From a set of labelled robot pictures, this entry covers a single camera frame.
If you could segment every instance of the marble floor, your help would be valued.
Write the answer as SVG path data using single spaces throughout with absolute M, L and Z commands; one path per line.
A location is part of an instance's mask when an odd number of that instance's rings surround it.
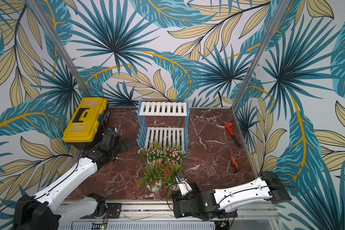
M 132 150 L 119 154 L 118 163 L 104 165 L 95 174 L 78 186 L 67 199 L 79 200 L 90 193 L 96 193 L 108 200 L 166 199 L 166 188 L 151 193 L 137 187 L 136 181 L 142 176 L 144 161 L 138 154 L 136 142 L 140 128 L 136 108 L 110 108 L 109 126 L 121 132 L 130 140 Z M 184 174 L 188 182 L 196 182 L 201 191 L 227 188 L 247 183 L 254 179 L 245 150 L 239 149 L 225 129 L 225 123 L 232 122 L 234 134 L 240 139 L 238 127 L 230 109 L 192 108 L 190 110 L 188 134 L 189 153 Z M 184 127 L 184 118 L 146 117 L 147 126 Z M 230 152 L 235 157 L 240 171 L 234 173 L 230 165 Z

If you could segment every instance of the white shelf rack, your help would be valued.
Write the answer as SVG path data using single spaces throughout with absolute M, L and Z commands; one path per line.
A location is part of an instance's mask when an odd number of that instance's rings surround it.
M 182 150 L 188 148 L 188 103 L 140 101 L 137 114 L 140 123 L 137 143 L 140 148 L 147 148 L 154 140 L 163 146 L 179 144 L 182 146 Z M 147 127 L 145 116 L 185 117 L 185 127 Z

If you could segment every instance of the cable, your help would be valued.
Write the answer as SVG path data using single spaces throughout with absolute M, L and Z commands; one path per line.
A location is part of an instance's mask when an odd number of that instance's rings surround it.
M 275 186 L 282 186 L 282 187 L 295 188 L 294 186 L 286 186 L 286 185 L 268 185 L 268 186 L 262 186 L 262 188 L 266 188 L 266 187 L 275 187 Z M 234 195 L 234 194 L 236 194 L 236 193 L 245 192 L 245 191 L 253 190 L 253 189 L 259 189 L 259 187 L 243 189 L 243 190 L 241 190 L 241 191 L 237 191 L 237 192 L 231 193 L 230 195 Z M 220 200 L 220 202 L 216 205 L 216 209 L 219 207 L 219 204 L 220 204 L 223 200 L 225 200 L 226 198 L 228 198 L 228 197 L 226 196 L 226 197 L 224 197 L 222 200 Z
M 12 203 L 12 204 L 10 204 L 10 205 L 14 205 L 14 204 L 19 204 L 19 203 L 27 203 L 27 202 L 29 202 L 29 201 L 32 201 L 32 200 L 27 200 L 27 201 L 20 201 L 20 202 L 15 202 L 15 203 Z M 9 207 L 10 205 L 8 205 L 8 206 L 5 206 L 3 209 L 1 209 L 0 210 L 0 212 L 2 212 L 4 209 L 6 209 L 7 207 Z
M 80 156 L 81 156 L 81 154 L 78 155 L 77 166 L 75 167 L 75 169 L 73 170 L 73 172 L 71 172 L 67 177 L 65 177 L 60 183 L 58 183 L 58 184 L 55 185 L 53 188 L 51 188 L 48 192 L 50 192 L 50 191 L 53 190 L 56 186 L 58 186 L 58 185 L 61 184 L 63 181 L 65 181 L 71 174 L 73 174 L 73 173 L 77 170 L 78 165 L 79 165 L 79 158 L 80 158 Z M 33 199 L 33 200 L 38 200 L 38 199 L 40 199 L 41 197 L 43 197 L 43 196 L 45 196 L 45 195 L 46 195 L 46 194 L 43 194 L 42 196 L 40 196 L 40 197 L 38 197 L 38 198 L 36 198 L 36 199 Z M 22 202 L 15 202 L 15 203 L 12 203 L 12 204 L 10 204 L 10 205 L 14 205 L 14 204 L 18 204 L 18 203 L 26 203 L 26 202 L 33 201 L 33 200 L 27 200 L 27 201 L 22 201 Z M 0 212 L 3 211 L 4 209 L 6 209 L 7 207 L 9 207 L 10 205 L 8 205 L 8 206 L 4 207 L 3 209 L 1 209 Z
M 170 189 L 170 186 L 172 186 L 172 185 L 176 185 L 176 184 L 185 184 L 184 182 L 180 182 L 180 183 L 172 183 L 172 184 L 170 184 L 169 185 L 169 187 L 167 187 L 167 192 L 169 191 L 169 189 Z M 167 206 L 169 206 L 169 208 L 170 208 L 170 210 L 171 211 L 173 211 L 173 209 L 170 207 L 170 205 L 169 205 L 169 202 L 167 201 L 167 193 L 166 193 L 166 203 L 167 203 Z
M 75 167 L 75 169 L 73 170 L 73 172 L 71 172 L 67 177 L 65 177 L 60 183 L 58 183 L 57 185 L 55 185 L 54 187 L 52 187 L 48 192 L 50 192 L 51 190 L 53 190 L 54 188 L 56 188 L 56 186 L 58 186 L 59 184 L 61 184 L 63 181 L 65 181 L 66 179 L 68 179 L 68 177 L 70 177 L 71 174 L 73 174 L 75 171 L 77 171 L 77 168 L 78 168 L 78 165 L 79 165 L 79 159 L 80 159 L 81 154 L 83 154 L 83 153 L 80 153 L 80 154 L 78 155 L 77 166 Z

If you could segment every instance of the white slats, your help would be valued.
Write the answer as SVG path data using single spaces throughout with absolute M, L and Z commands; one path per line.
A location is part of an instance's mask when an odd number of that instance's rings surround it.
M 160 145 L 180 145 L 184 151 L 184 128 L 148 127 L 145 148 L 157 140 Z
M 142 102 L 139 115 L 186 117 L 186 102 Z

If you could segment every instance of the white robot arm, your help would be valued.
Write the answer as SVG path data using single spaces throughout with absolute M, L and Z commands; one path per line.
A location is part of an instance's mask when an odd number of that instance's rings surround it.
M 194 184 L 187 183 L 182 174 L 175 178 L 181 192 L 173 196 L 176 218 L 194 216 L 203 221 L 214 217 L 226 218 L 227 214 L 242 205 L 267 200 L 278 204 L 291 200 L 274 172 L 262 172 L 261 177 L 246 184 L 204 192 L 199 192 Z
M 101 217 L 105 214 L 105 199 L 90 194 L 84 199 L 59 208 L 61 202 L 103 165 L 116 158 L 118 153 L 130 150 L 128 140 L 120 133 L 108 131 L 103 139 L 64 175 L 32 197 L 22 196 L 15 205 L 13 230 L 56 230 L 87 215 Z

